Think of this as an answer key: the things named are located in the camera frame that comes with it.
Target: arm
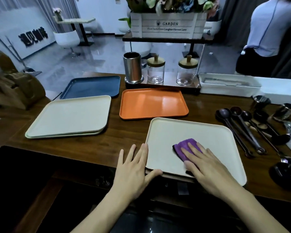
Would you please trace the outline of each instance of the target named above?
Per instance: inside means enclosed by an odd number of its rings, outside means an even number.
[[[145,176],[148,145],[142,144],[133,158],[135,149],[136,145],[132,145],[124,163],[124,150],[120,151],[111,190],[71,233],[109,232],[130,202],[140,196],[153,178],[163,174],[161,170],[156,169]]]
[[[289,233],[269,212],[232,177],[227,168],[209,150],[197,143],[199,152],[189,143],[191,154],[182,148],[185,161],[198,182],[211,194],[225,201],[245,223],[251,233]]]

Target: forearm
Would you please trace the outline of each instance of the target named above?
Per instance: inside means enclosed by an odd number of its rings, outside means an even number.
[[[97,207],[71,233],[107,233],[125,211],[129,201],[112,189]]]
[[[226,200],[251,233],[288,233],[254,197],[242,188],[236,195]]]

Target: wooden knife block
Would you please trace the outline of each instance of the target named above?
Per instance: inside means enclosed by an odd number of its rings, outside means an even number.
[[[45,97],[45,90],[38,79],[18,72],[11,59],[0,52],[0,105],[28,109]]]

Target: black pants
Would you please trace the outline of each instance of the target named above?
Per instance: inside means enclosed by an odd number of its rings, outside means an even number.
[[[244,51],[246,53],[240,55],[236,63],[237,73],[256,77],[271,77],[279,60],[278,55],[263,57],[257,54],[253,48],[247,48]]]

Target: blue tray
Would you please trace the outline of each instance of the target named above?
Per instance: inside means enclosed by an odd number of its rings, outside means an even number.
[[[104,95],[115,97],[119,94],[120,82],[120,76],[74,78],[69,82],[60,98],[71,99]]]

